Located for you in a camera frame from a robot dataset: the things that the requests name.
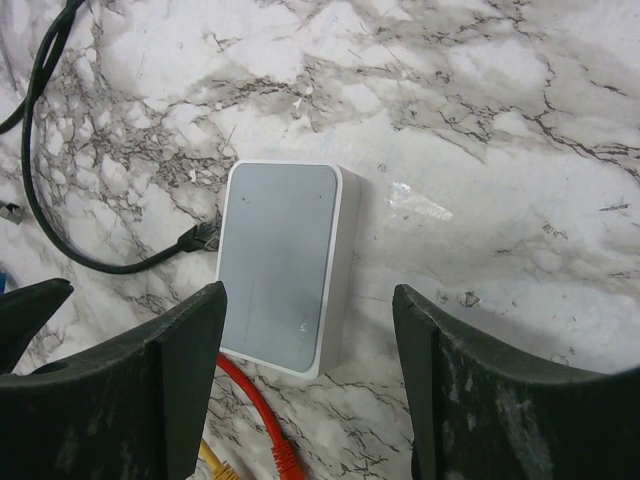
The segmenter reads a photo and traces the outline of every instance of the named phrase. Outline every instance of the white router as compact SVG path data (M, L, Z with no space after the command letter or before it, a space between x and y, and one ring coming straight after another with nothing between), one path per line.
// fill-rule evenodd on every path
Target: white router
M358 177L337 165L235 164L218 253L223 352L307 379L339 363L359 203Z

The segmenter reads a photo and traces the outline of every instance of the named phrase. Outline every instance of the marble surface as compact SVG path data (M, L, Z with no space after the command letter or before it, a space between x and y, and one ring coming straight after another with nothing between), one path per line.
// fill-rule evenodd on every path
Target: marble surface
M3 67L3 115L62 3L2 3L18 87ZM132 262L216 215L239 158L359 174L342 365L312 382L244 368L310 478L409 478L398 283L536 355L640 364L639 23L633 0L94 0L38 108L38 183L74 243ZM14 129L0 200L26 205L18 154ZM62 257L31 218L0 235L19 285L76 288L19 373L215 279L215 253L110 277ZM221 456L274 478L259 417L222 373L209 407Z

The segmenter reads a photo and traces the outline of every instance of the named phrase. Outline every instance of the yellow cable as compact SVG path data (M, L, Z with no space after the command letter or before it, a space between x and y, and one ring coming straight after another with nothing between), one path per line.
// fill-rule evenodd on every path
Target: yellow cable
M211 480L240 480L240 477L228 463L222 463L220 459L213 453L209 444L204 440L200 440L200 456L204 458L209 467Z

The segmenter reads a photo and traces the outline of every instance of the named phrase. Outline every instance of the cable plug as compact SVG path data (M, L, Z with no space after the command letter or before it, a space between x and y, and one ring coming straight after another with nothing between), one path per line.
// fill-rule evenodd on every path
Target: cable plug
M183 252L214 250L220 243L219 222L208 221L193 226L178 238L177 246Z
M284 440L274 444L271 453L276 461L280 480L304 480L304 471L289 441Z

